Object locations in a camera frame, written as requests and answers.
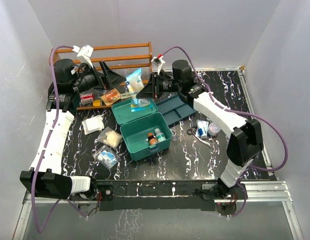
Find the bag of cotton balls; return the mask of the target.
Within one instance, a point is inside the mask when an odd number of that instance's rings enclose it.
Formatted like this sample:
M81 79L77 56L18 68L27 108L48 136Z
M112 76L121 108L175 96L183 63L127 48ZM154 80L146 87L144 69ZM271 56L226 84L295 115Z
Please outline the bag of cotton balls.
M116 149L123 141L123 136L107 126L97 137L97 141Z

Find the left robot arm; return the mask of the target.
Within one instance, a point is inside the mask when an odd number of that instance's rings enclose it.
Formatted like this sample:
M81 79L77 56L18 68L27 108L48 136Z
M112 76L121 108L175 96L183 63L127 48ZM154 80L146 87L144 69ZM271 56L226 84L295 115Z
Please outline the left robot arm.
M20 182L32 198L66 200L82 194L92 200L98 195L96 179L92 176L62 175L61 161L69 128L80 104L80 93L95 87L112 90L125 82L125 77L112 71L104 61L101 72L82 63L81 72L71 59L53 63L53 82L48 89L46 122L37 154L29 170L20 173Z

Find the blue-white swab bag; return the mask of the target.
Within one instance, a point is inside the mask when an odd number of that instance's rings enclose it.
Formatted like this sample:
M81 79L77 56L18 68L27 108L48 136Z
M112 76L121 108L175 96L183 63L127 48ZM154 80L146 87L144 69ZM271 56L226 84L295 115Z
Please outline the blue-white swab bag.
M150 108L151 101L146 98L137 98L137 94L144 88L142 69L138 68L126 77L126 85L131 96L131 112L139 112Z

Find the brown bottle orange cap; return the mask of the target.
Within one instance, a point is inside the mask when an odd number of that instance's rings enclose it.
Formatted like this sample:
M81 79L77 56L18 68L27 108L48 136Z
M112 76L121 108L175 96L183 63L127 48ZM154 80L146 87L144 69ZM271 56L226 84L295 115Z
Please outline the brown bottle orange cap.
M154 136L154 134L152 132L147 134L147 140L148 140L148 144L150 146L155 145L158 143L158 140L156 138L156 136Z

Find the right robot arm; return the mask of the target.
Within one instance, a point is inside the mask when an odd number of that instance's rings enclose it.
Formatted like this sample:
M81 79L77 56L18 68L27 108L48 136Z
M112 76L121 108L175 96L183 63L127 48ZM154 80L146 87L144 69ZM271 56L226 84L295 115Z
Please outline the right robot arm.
M147 85L138 92L138 99L156 99L163 93L177 93L179 98L215 123L228 138L228 162L216 185L208 190L215 196L230 198L244 171L264 149L261 124L236 114L213 96L213 92L186 60L172 64L172 74L153 72Z

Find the white bottle green label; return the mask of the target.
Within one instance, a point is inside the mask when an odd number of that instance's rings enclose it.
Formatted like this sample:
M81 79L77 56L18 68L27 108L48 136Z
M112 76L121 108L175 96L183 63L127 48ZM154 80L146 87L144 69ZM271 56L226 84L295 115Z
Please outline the white bottle green label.
M164 133L159 128L156 128L154 132L155 132L156 139L159 143L166 140Z

